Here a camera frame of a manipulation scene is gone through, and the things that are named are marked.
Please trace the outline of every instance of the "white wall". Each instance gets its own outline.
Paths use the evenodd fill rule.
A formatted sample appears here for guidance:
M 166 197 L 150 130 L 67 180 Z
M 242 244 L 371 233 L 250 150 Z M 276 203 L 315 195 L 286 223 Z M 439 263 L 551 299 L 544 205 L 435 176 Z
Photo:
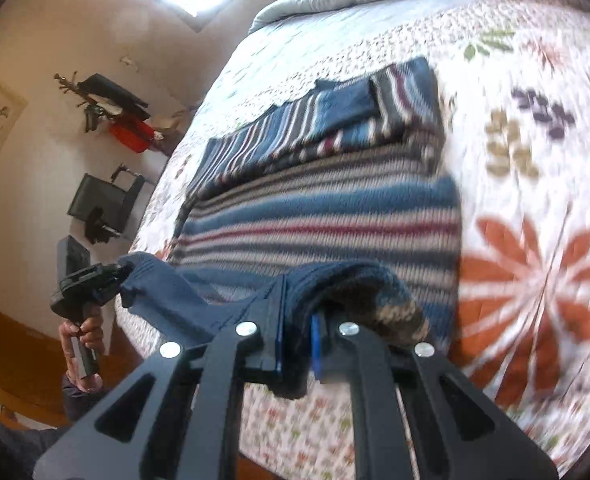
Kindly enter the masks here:
M 199 34 L 160 0 L 7 0 L 0 10 L 0 81 L 28 100 L 0 154 L 0 311 L 56 336 L 48 309 L 55 247 L 82 228 L 66 211 L 84 173 L 108 178 L 120 162 L 156 178 L 165 158 L 136 155 L 108 134 L 85 134 L 75 96 L 53 74 L 99 72 L 171 113 L 200 100 L 274 0 L 234 0 Z M 128 55 L 140 72 L 118 62 Z M 141 212 L 146 197 L 136 209 Z M 126 240 L 95 246 L 96 260 L 125 253 Z
M 19 424 L 22 424 L 25 428 L 29 430 L 50 430 L 52 426 L 48 426 L 47 424 L 43 424 L 41 422 L 37 422 L 27 416 L 21 415 L 20 413 L 16 413 L 16 421 Z
M 53 74 L 100 72 L 149 101 L 153 111 L 181 108 L 120 64 L 120 51 L 88 26 L 85 12 L 66 0 L 8 0 L 0 11 L 0 81 L 28 100 L 0 153 L 0 311 L 53 336 L 59 320 L 48 302 L 55 248 L 72 224 L 80 234 L 66 211 L 83 174 L 108 178 L 124 161 L 157 178 L 165 161 L 159 153 L 136 155 L 108 134 L 85 134 L 83 112 L 75 108 L 81 100 L 62 94 Z M 110 260 L 128 246 L 126 240 L 95 246 L 94 256 Z

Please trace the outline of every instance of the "person's hand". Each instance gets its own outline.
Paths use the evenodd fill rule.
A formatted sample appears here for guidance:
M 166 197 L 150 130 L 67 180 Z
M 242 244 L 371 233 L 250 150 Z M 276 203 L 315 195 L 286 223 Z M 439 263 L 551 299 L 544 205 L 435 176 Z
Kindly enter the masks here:
M 82 326 L 78 327 L 69 320 L 65 320 L 60 325 L 60 341 L 66 359 L 66 376 L 69 378 L 70 383 L 74 384 L 82 392 L 90 393 L 101 390 L 102 378 L 97 374 L 84 379 L 78 377 L 77 359 L 70 338 L 78 336 L 86 348 L 95 350 L 99 354 L 104 353 L 102 321 L 102 309 L 96 305 L 91 309 L 91 317 L 88 317 L 82 323 Z

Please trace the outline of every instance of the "bedspread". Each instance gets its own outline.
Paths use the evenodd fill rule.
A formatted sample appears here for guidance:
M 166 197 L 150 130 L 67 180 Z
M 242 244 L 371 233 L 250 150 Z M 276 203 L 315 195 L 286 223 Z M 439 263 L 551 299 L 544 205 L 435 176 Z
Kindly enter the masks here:
M 319 78 L 346 80 L 427 57 L 446 127 L 443 165 L 462 205 L 451 358 L 566 472 L 590 443 L 586 3 L 479 0 L 342 43 L 327 56 L 289 58 L 288 66 L 262 73 L 261 85 L 226 86 L 232 74 L 243 80 L 245 52 L 243 44 L 233 54 L 171 158 L 133 250 L 168 254 L 208 137 L 304 95 Z M 159 334 L 141 319 L 119 306 L 117 319 L 141 354 L 157 348 Z M 241 451 L 288 479 L 353 478 L 347 387 L 311 383 L 309 392 L 290 402 L 247 385 Z

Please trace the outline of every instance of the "orange flower pattern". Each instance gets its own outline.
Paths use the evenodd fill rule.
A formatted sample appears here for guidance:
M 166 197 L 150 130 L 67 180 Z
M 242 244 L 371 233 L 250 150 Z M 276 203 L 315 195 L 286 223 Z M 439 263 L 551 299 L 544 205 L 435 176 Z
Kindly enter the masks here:
M 563 227 L 547 262 L 528 218 L 519 235 L 493 218 L 480 218 L 476 226 L 494 258 L 461 258 L 461 282 L 482 292 L 459 301 L 459 335 L 449 357 L 467 367 L 480 388 L 503 374 L 495 396 L 500 406 L 519 404 L 529 385 L 536 394 L 550 394 L 562 373 L 562 338 L 590 341 L 590 306 L 568 293 L 590 282 L 590 229 L 571 238 L 555 265 Z M 493 294 L 498 288 L 502 294 Z

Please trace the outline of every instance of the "striped blanket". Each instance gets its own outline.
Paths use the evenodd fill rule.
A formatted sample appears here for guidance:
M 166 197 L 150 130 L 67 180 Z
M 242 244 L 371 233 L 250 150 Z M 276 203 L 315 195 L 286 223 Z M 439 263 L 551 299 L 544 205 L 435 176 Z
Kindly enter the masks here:
M 422 80 L 425 74 L 431 77 Z M 195 272 L 214 291 L 208 300 L 223 303 L 302 264 L 376 260 L 405 282 L 445 346 L 457 298 L 460 213 L 453 180 L 434 174 L 443 144 L 435 80 L 421 58 L 364 80 L 377 114 L 327 130 L 311 144 L 301 141 L 306 128 L 293 136 L 267 115 L 214 140 L 191 185 L 169 263 Z M 318 88 L 331 85 L 324 91 L 355 81 Z M 315 95 L 286 106 L 314 106 Z M 277 137 L 269 134 L 271 120 L 281 123 L 272 129 Z M 246 146 L 246 155 L 235 144 Z M 276 154 L 262 144 L 290 148 Z
M 424 57 L 346 82 L 317 81 L 304 97 L 271 107 L 229 136 L 210 139 L 175 225 L 198 200 L 262 176 L 338 153 L 399 143 L 435 170 L 444 143 L 437 82 Z

